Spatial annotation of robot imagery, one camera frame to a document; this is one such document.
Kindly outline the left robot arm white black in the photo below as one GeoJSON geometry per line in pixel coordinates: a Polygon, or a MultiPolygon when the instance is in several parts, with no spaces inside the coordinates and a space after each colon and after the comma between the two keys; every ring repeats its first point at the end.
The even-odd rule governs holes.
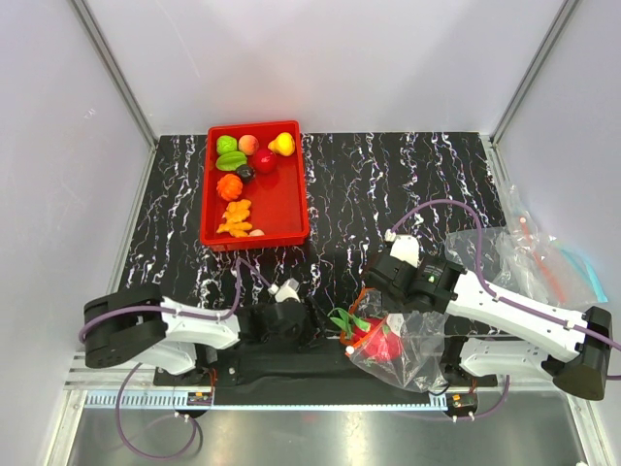
{"type": "Polygon", "coordinates": [[[104,369],[133,361],[197,384],[209,371],[235,368],[248,351],[314,349],[327,339],[325,320],[297,290],[289,280],[271,286],[269,303],[234,302],[223,310],[182,304],[156,284],[100,297],[83,308],[85,364],[104,369]]]}

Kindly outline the orange pumpkin toy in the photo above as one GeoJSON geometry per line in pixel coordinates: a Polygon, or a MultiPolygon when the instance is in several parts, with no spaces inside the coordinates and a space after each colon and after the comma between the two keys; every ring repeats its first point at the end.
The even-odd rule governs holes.
{"type": "Polygon", "coordinates": [[[244,183],[235,174],[227,174],[220,178],[216,184],[216,193],[224,201],[236,201],[243,192],[244,183]]]}

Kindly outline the pink dragon fruit toy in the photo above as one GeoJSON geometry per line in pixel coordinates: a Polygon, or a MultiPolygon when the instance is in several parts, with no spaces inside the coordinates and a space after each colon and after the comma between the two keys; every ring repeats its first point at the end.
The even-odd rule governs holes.
{"type": "Polygon", "coordinates": [[[395,360],[403,345],[384,318],[360,317],[345,309],[336,308],[329,320],[341,330],[340,341],[347,348],[361,350],[364,358],[375,362],[395,360]]]}

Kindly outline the dark mangosteen toy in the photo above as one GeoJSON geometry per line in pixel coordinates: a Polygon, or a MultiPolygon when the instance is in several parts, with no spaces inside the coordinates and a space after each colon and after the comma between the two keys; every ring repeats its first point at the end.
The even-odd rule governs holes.
{"type": "Polygon", "coordinates": [[[254,169],[247,164],[239,166],[235,174],[240,178],[243,184],[248,184],[255,179],[254,169]]]}

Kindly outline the clear bag orange zipper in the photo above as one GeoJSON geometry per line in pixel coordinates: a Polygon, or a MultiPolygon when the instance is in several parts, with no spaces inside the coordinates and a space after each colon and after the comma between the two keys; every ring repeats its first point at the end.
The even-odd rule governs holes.
{"type": "Polygon", "coordinates": [[[364,288],[349,308],[333,309],[329,320],[357,368],[406,391],[440,394],[448,388],[441,369],[446,315],[408,309],[364,288]]]}

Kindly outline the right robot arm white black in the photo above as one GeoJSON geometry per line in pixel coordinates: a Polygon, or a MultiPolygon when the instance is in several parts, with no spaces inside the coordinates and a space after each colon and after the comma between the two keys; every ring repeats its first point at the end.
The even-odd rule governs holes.
{"type": "Polygon", "coordinates": [[[489,375],[542,378],[566,393],[605,397],[612,315],[543,305],[480,280],[460,264],[426,255],[417,265],[381,252],[367,267],[366,285],[403,312],[437,312],[481,322],[511,335],[509,341],[469,342],[441,360],[452,384],[489,375]]]}

